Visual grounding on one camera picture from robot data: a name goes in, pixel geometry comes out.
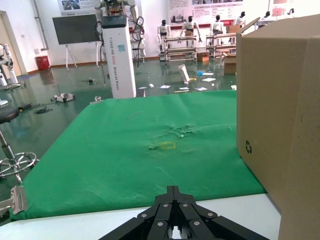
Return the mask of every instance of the white pole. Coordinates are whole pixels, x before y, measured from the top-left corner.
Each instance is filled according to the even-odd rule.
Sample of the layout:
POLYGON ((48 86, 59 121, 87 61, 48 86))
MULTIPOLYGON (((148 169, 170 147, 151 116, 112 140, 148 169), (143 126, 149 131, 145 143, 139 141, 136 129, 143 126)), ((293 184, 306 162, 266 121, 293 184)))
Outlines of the white pole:
POLYGON ((69 66, 68 66, 68 45, 65 45, 65 68, 69 70, 69 66))

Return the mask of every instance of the yellow tape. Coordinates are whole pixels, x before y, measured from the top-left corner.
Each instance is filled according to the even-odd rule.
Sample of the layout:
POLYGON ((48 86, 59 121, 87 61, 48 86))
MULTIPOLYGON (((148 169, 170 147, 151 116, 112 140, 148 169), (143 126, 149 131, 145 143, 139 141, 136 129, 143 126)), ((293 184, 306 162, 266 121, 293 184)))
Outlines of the yellow tape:
POLYGON ((176 148, 176 143, 175 142, 171 142, 171 141, 168 141, 168 142, 162 142, 161 143, 161 148, 162 149, 175 149, 176 148))

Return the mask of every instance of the metal clip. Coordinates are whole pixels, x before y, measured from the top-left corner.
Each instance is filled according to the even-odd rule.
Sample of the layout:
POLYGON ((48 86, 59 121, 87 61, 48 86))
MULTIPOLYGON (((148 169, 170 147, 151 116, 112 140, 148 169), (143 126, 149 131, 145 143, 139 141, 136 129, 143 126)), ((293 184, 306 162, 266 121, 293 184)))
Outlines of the metal clip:
POLYGON ((11 198, 0 202, 0 216, 10 208, 14 215, 28 209, 27 196, 23 186, 15 186, 11 189, 11 198))

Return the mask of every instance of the black stool seat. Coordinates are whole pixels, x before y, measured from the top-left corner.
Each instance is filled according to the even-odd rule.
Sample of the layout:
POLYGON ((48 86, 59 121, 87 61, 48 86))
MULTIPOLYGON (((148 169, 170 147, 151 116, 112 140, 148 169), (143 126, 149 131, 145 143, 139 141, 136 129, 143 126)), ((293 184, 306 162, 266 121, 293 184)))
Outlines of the black stool seat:
POLYGON ((0 124, 10 122, 11 120, 18 117, 20 111, 17 107, 13 106, 3 106, 0 107, 0 124))

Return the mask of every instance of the wall poster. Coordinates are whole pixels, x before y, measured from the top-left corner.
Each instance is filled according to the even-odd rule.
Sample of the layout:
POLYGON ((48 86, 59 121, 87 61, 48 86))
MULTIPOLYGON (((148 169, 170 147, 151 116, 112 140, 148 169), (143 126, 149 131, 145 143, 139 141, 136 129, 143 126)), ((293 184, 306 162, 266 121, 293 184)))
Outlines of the wall poster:
POLYGON ((283 19, 288 17, 290 9, 295 8, 295 4, 298 0, 271 0, 272 5, 272 17, 277 19, 283 19))
POLYGON ((95 14, 100 0, 58 0, 62 16, 95 14))
POLYGON ((216 15, 221 20, 234 20, 244 11, 245 0, 169 0, 168 24, 180 26, 188 16, 198 24, 209 24, 216 15))

